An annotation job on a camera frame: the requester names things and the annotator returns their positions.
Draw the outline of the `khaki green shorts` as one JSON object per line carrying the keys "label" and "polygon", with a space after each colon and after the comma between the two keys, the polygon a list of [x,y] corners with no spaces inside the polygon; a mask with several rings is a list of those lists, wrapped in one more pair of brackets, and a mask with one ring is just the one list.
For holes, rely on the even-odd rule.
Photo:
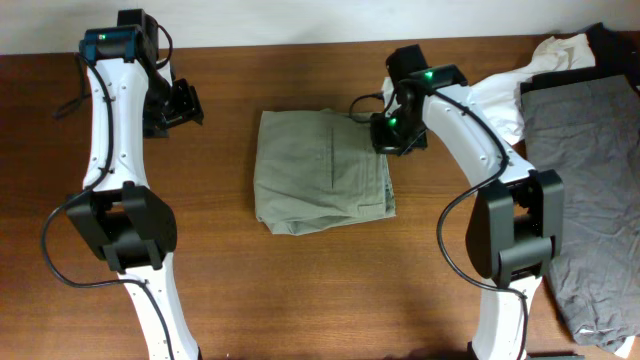
{"label": "khaki green shorts", "polygon": [[306,235],[392,218],[387,158],[369,126],[329,109],[264,111],[254,168],[255,213],[274,235]]}

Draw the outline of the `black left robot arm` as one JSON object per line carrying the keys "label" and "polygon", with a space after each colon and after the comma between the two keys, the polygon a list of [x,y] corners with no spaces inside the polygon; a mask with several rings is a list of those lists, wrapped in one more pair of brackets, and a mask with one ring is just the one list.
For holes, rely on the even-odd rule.
{"label": "black left robot arm", "polygon": [[152,359],[198,359],[174,278],[177,224],[150,189],[143,141],[204,114],[194,86],[159,56],[164,29],[142,9],[121,10],[109,28],[86,31],[79,62],[92,102],[90,159],[82,190],[62,209],[133,302]]}

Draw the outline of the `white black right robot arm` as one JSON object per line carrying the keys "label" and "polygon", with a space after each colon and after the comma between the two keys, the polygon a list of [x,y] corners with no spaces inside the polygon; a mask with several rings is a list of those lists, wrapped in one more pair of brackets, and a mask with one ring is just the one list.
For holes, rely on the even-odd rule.
{"label": "white black right robot arm", "polygon": [[474,200],[465,244],[479,277],[473,279],[441,252],[460,278],[482,291],[468,352],[474,359],[525,359],[531,303],[561,251],[563,182],[554,170],[536,170],[500,136],[457,66],[431,67],[420,47],[410,45],[396,49],[386,69],[385,108],[370,126],[375,151],[402,156],[426,148],[433,133],[470,185],[443,209],[436,225],[443,249],[447,216],[466,199]]}

